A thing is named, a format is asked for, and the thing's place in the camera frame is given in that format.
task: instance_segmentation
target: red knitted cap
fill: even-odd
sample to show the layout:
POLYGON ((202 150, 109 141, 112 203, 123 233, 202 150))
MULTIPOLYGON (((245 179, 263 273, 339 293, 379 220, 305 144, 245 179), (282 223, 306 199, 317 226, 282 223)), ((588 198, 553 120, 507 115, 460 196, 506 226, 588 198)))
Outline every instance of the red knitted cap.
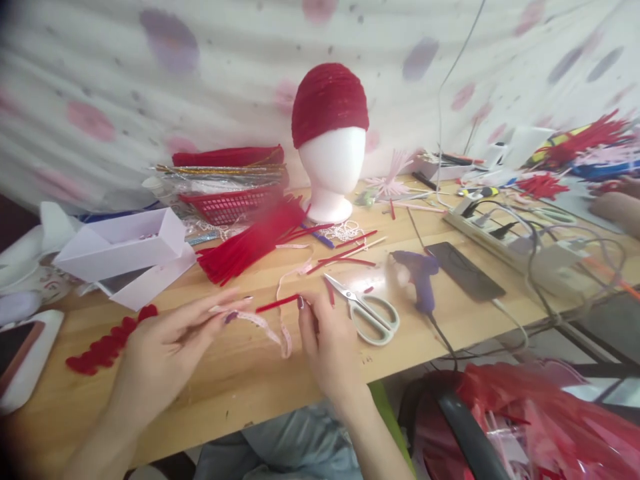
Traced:
POLYGON ((309 70, 295 94, 293 146, 298 149, 324 132, 346 127, 369 129, 365 90, 341 63, 322 63, 309 70))

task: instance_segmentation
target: purple glue gun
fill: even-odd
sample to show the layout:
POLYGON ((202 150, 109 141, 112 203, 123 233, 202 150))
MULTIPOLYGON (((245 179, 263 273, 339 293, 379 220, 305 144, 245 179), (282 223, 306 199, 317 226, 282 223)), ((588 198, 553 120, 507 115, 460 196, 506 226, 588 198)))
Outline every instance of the purple glue gun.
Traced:
POLYGON ((415 285, 417 302, 415 307, 420 313, 431 313, 435 309, 431 276, 438 273, 438 260, 430 255, 398 250, 391 252, 396 262, 404 265, 411 273, 411 282, 415 285))

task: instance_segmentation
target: black smartphone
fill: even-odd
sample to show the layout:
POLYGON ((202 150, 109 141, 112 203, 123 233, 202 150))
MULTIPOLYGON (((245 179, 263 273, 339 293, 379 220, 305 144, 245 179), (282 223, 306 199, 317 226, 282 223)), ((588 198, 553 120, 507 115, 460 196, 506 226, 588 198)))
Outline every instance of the black smartphone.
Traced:
POLYGON ((0 331, 0 395, 4 394, 44 328, 41 321, 32 321, 0 331))
POLYGON ((449 242, 429 245, 425 247, 425 252, 437 258, 440 268, 472 299, 478 302, 489 301, 506 294, 500 285, 449 242))

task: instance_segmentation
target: wooden tabletop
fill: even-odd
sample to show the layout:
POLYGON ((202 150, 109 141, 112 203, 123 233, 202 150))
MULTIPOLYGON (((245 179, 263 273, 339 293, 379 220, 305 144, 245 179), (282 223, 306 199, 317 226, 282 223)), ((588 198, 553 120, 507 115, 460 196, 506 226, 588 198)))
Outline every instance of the wooden tabletop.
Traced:
MULTIPOLYGON (((418 183, 407 184, 424 188, 418 183)), ((445 190, 454 191, 455 186, 450 185, 445 190)), ((459 200, 454 196, 443 199, 450 203, 459 200)), ((379 231, 370 241, 384 235, 388 237, 357 255, 357 258, 376 262, 376 268, 337 263, 310 276, 289 276, 281 290, 281 298, 284 298, 304 290, 324 289, 321 276, 330 273, 356 292, 373 286, 376 295, 394 304, 401 316, 394 340, 384 347, 372 347, 359 341, 362 372, 367 381, 447 353, 428 320, 416 312, 410 295, 396 286, 393 276, 388 275, 389 252, 420 252, 421 246, 407 211, 397 207, 397 219, 392 221, 390 215, 382 213, 387 209, 387 205, 381 204, 369 210, 355 207, 351 218, 365 231, 379 231)), ((546 316, 530 298, 521 275, 442 221, 442 215, 414 211, 413 216, 425 245, 451 242, 498 282, 507 291, 502 302, 522 324, 546 316)), ((629 256, 625 276, 630 283, 640 282, 640 243, 599 231, 623 242, 629 256)), ((331 253, 310 237, 304 240, 304 243, 314 244, 316 259, 331 253)), ((276 250, 232 281, 230 286, 239 287, 242 296, 253 295, 256 306, 264 305, 275 299, 279 278, 299 267, 308 256, 308 249, 276 250)), ((512 330, 513 324, 491 303, 474 302, 446 274, 434 276, 432 282, 435 317, 454 349, 512 330)), ((160 312, 167 312, 208 295, 216 288, 195 265, 153 303, 160 312)), ((337 295, 336 302, 338 312, 347 318, 344 300, 337 295)), ((555 305, 558 308, 572 306, 559 300, 555 305)), ((112 326, 131 313, 110 302, 100 292, 82 298, 68 296, 57 308, 65 312, 65 320, 44 372, 32 398, 10 415, 6 424, 10 445, 16 449, 20 463, 38 479, 58 476, 76 444, 104 407, 116 372, 114 367, 102 369, 94 377, 85 377, 68 370, 65 359, 82 353, 90 343, 107 334, 112 326)), ((279 347, 266 338, 263 330, 249 322, 232 322, 205 354, 185 390, 144 433, 134 464, 148 463, 318 401, 321 394, 301 351, 295 303, 284 306, 283 316, 293 338, 290 359, 282 360, 279 347)), ((265 317, 271 327, 279 331, 277 310, 266 312, 265 317)))

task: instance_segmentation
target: fingernail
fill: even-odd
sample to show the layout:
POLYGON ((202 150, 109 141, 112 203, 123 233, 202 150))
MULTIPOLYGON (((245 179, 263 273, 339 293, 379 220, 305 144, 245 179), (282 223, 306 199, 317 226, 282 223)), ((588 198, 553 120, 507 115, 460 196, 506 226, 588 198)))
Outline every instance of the fingernail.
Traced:
POLYGON ((230 314, 228 314, 225 318, 225 325, 227 325, 229 322, 231 322, 231 320, 233 320, 237 316, 238 316, 238 312, 231 312, 230 314))

